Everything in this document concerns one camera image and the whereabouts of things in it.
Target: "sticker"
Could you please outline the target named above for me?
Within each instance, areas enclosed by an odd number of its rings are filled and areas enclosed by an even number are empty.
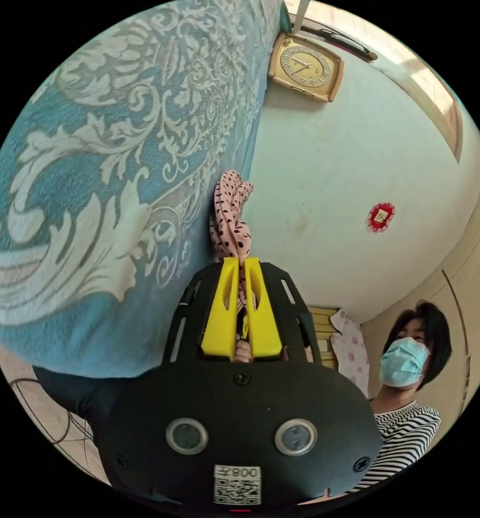
[[[242,340],[246,340],[248,334],[249,334],[249,320],[248,320],[247,314],[245,313],[245,316],[244,316],[244,326],[243,326],[243,328],[241,330],[241,338],[242,338]]]
[[[395,215],[395,207],[391,203],[379,203],[369,212],[366,226],[371,232],[384,232]]]
[[[228,506],[261,504],[261,468],[259,466],[215,466],[214,503]]]

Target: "qr code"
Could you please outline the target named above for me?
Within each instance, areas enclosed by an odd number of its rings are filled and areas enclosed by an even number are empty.
[[[214,502],[257,506],[261,503],[261,480],[215,479]]]
[[[231,506],[261,504],[259,467],[215,466],[214,503]]]

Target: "blue face mask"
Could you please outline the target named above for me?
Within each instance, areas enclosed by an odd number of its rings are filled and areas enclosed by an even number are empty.
[[[417,383],[429,350],[410,337],[395,340],[380,361],[380,381],[390,387]]]

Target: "red decoration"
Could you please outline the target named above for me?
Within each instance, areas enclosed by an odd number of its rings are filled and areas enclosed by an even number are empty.
[[[395,206],[391,203],[375,205],[368,216],[366,225],[371,232],[384,232],[395,215]]]

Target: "black and white striped shirt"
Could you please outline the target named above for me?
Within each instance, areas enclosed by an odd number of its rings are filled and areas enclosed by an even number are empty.
[[[427,451],[441,422],[437,410],[417,402],[375,414],[375,419],[384,444],[368,473],[348,493],[366,489],[416,462]]]

